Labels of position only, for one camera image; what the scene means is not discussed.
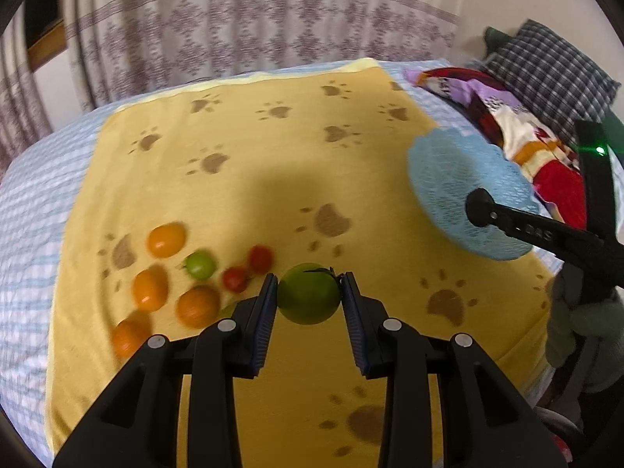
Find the grey gloved right hand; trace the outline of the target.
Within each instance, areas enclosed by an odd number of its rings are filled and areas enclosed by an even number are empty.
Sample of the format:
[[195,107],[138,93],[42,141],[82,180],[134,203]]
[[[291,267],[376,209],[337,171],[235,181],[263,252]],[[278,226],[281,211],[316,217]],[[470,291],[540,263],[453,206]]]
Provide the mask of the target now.
[[576,336],[597,337],[599,348],[584,389],[599,393],[623,376],[623,289],[587,304],[580,303],[581,289],[582,272],[564,264],[551,283],[546,356],[551,367],[561,368],[576,349]]

